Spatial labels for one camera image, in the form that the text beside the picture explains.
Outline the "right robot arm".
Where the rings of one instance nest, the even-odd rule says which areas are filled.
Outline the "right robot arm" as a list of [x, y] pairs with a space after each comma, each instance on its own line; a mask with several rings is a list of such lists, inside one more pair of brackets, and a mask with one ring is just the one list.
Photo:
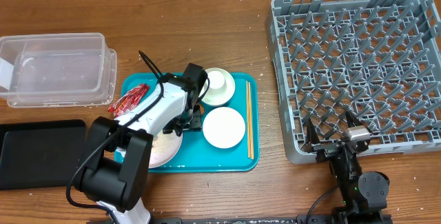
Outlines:
[[[306, 121], [307, 151], [316, 155], [316, 162], [328, 162], [336, 186], [326, 191], [309, 208], [304, 216], [297, 216], [298, 223], [332, 223], [332, 224], [383, 224], [392, 223], [390, 215], [382, 210], [387, 207], [390, 180], [382, 172], [363, 172], [357, 155], [369, 148], [371, 130], [366, 127], [353, 112], [345, 112], [348, 128], [343, 137], [335, 143], [322, 143], [318, 138], [316, 126], [310, 119]], [[328, 215], [313, 214], [316, 206], [340, 190], [342, 207], [335, 207]]]

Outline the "large white plate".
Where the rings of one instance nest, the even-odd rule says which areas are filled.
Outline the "large white plate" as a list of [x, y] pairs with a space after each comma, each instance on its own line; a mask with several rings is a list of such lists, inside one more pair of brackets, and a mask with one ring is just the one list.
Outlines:
[[179, 151], [182, 141], [183, 135], [178, 136], [175, 131], [170, 134], [159, 132], [152, 142], [149, 168], [160, 167], [170, 161]]

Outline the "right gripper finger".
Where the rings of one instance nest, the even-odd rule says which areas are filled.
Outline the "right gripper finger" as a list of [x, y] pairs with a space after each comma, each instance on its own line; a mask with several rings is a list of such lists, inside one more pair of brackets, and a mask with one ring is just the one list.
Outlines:
[[315, 152], [315, 147], [320, 145], [320, 139], [316, 132], [316, 126], [312, 123], [311, 119], [306, 121], [307, 133], [305, 136], [305, 143], [303, 146], [304, 152]]
[[354, 113], [350, 110], [347, 110], [345, 112], [345, 117], [346, 117], [347, 125], [349, 128], [353, 128], [353, 127], [357, 127], [357, 126], [362, 125], [361, 121], [359, 121], [358, 118], [354, 115]]

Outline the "red snack wrapper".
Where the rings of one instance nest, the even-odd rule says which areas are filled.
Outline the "red snack wrapper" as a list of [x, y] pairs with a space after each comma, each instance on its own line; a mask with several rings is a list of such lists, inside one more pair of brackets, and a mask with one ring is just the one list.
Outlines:
[[142, 83], [126, 92], [116, 103], [113, 103], [107, 111], [115, 117], [122, 116], [133, 110], [149, 91], [149, 85]]

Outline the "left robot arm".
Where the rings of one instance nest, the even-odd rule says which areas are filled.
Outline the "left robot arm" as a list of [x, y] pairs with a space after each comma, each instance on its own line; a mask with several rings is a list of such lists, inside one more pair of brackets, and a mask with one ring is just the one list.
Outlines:
[[70, 190], [84, 193], [92, 209], [106, 211], [110, 223], [151, 223], [142, 196], [154, 137], [159, 133], [181, 136], [202, 128], [197, 106], [208, 83], [207, 72], [189, 64], [184, 73], [160, 74], [156, 88], [142, 103], [115, 120], [100, 116], [90, 126], [80, 164], [66, 188], [66, 199], [75, 206]]

